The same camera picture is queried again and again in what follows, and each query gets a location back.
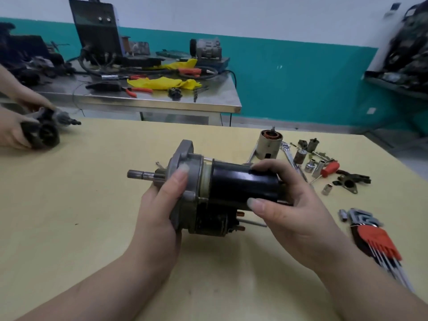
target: forearm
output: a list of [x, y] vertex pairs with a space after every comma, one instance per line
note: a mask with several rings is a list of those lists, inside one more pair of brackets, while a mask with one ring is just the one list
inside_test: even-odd
[[18, 320], [131, 320], [164, 279], [124, 254]]
[[25, 86], [0, 64], [0, 92], [9, 98], [14, 98], [22, 88]]
[[352, 243], [340, 262], [316, 273], [347, 321], [428, 319], [428, 306]]

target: floor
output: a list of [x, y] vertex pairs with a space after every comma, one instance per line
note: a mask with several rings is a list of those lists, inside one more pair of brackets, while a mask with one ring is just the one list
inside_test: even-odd
[[[82, 113], [78, 111], [71, 113], [76, 117], [83, 117]], [[106, 113], [106, 112], [96, 112], [96, 111], [87, 111], [84, 112], [85, 117], [90, 118], [112, 118], [112, 119], [129, 119], [129, 120], [141, 120], [139, 113]], [[168, 122], [177, 122], [177, 123], [201, 123], [199, 121], [188, 121], [186, 117], [181, 116], [177, 117], [174, 120], [173, 117], [163, 117], [159, 114], [149, 114], [144, 113], [144, 120], [147, 121], [168, 121]], [[230, 115], [222, 114], [223, 126], [229, 126]], [[246, 128], [257, 128], [257, 129], [266, 129], [271, 128], [272, 125], [276, 125], [278, 129], [282, 130], [304, 130], [304, 131], [319, 131], [319, 132], [336, 132], [336, 133], [351, 133], [351, 128], [346, 127], [335, 127], [329, 125], [319, 125], [319, 124], [310, 124], [310, 123], [290, 123], [290, 122], [278, 122], [270, 121], [266, 119], [237, 119], [232, 118], [233, 127], [246, 127]], [[394, 146], [400, 145], [404, 142], [408, 142], [414, 139], [412, 133], [407, 133], [403, 131], [390, 131], [390, 130], [380, 130], [377, 131], [377, 134], [381, 135], [385, 140]], [[382, 141], [378, 138], [368, 135], [368, 138], [375, 142], [377, 145], [388, 149]], [[428, 181], [428, 144], [420, 145], [414, 148], [406, 149], [393, 154], [397, 159], [399, 159], [403, 164], [412, 169], [414, 172], [419, 174], [422, 178]]]

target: white wall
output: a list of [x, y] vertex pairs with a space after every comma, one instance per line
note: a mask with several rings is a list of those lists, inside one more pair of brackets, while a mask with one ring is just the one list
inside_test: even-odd
[[[379, 47], [423, 0], [101, 0], [121, 26]], [[398, 13], [383, 15], [394, 2]], [[0, 0], [0, 16], [72, 23], [68, 0]]]

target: fingernail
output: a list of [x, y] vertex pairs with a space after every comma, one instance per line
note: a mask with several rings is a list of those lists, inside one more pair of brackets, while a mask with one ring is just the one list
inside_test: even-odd
[[186, 163], [182, 163], [179, 165], [175, 173], [173, 174], [173, 178], [175, 178], [176, 181], [183, 181], [184, 178], [187, 177], [189, 173], [189, 166]]
[[253, 211], [257, 213], [262, 213], [265, 210], [265, 204], [259, 199], [255, 198], [249, 198], [247, 200], [248, 207]]

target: teal wall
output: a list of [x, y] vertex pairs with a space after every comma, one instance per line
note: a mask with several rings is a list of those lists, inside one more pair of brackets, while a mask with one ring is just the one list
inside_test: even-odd
[[[12, 22], [14, 34], [41, 35], [61, 47], [67, 59], [77, 56], [80, 42], [71, 23], [0, 18]], [[135, 41], [147, 41], [151, 51], [187, 50], [191, 38], [212, 35], [121, 28]], [[229, 68], [238, 78], [241, 115], [284, 121], [333, 125], [372, 125], [395, 114], [395, 94], [361, 81], [377, 49], [273, 39], [218, 36]], [[374, 115], [368, 108], [376, 107]], [[425, 124], [427, 117], [418, 118]]]

